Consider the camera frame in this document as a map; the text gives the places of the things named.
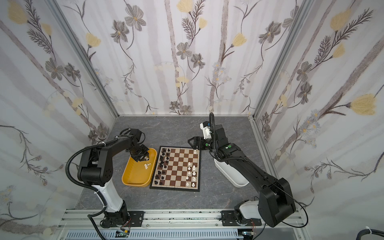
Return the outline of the yellow plastic tray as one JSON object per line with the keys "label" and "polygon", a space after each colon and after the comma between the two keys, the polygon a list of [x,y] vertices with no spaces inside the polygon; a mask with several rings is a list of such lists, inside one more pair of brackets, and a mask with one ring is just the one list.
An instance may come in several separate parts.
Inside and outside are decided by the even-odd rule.
{"label": "yellow plastic tray", "polygon": [[[130,187],[145,188],[150,185],[154,173],[157,151],[153,148],[149,150],[150,159],[146,162],[135,162],[131,157],[122,175],[122,183]],[[144,164],[151,164],[148,169]]]}

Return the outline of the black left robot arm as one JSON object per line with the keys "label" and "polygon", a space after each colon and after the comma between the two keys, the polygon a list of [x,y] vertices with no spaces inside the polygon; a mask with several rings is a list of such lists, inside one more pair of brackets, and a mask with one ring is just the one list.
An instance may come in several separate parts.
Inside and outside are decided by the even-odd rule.
{"label": "black left robot arm", "polygon": [[113,184],[113,158],[120,152],[129,152],[135,162],[149,160],[149,148],[144,145],[145,134],[138,129],[127,128],[113,140],[91,146],[82,152],[78,169],[78,180],[89,186],[103,204],[102,225],[121,226],[129,221],[125,201]]}

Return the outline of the white plastic tray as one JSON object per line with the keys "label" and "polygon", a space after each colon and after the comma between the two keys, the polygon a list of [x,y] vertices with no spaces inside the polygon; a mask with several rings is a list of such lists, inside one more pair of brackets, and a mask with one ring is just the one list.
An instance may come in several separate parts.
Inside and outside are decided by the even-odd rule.
{"label": "white plastic tray", "polygon": [[232,183],[236,188],[242,188],[249,184],[249,181],[235,168],[226,164],[225,162],[219,162],[214,160],[216,168]]}

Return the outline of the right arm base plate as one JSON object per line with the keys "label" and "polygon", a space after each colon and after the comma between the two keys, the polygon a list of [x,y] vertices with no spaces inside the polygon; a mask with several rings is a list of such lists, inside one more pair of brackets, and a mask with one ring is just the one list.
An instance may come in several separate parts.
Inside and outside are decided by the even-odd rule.
{"label": "right arm base plate", "polygon": [[223,227],[253,227],[262,226],[260,219],[245,219],[239,211],[236,210],[223,210],[219,221],[222,222]]}

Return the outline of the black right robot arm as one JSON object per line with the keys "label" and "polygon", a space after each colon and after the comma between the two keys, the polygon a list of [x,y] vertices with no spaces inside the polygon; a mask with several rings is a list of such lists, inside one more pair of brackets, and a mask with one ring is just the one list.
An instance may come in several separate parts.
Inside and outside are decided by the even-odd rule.
{"label": "black right robot arm", "polygon": [[258,213],[253,218],[261,218],[270,227],[275,227],[296,212],[290,184],[284,178],[277,179],[252,162],[234,143],[229,143],[221,125],[208,121],[200,124],[202,137],[188,140],[194,150],[207,150],[219,163],[235,169],[259,193]]}

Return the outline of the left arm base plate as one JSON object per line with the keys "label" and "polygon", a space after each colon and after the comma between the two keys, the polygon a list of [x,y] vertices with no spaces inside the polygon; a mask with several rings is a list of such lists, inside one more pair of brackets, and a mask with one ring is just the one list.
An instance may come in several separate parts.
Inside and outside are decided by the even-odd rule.
{"label": "left arm base plate", "polygon": [[141,227],[144,220],[144,211],[123,211],[116,213],[105,212],[105,217],[100,222],[102,228],[121,227],[129,222],[127,226]]}

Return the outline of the brown folding chess board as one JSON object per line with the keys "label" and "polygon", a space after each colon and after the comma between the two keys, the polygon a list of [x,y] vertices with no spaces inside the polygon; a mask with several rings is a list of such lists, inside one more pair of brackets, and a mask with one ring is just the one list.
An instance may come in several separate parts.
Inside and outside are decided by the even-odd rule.
{"label": "brown folding chess board", "polygon": [[150,189],[199,192],[201,154],[187,147],[159,148]]}

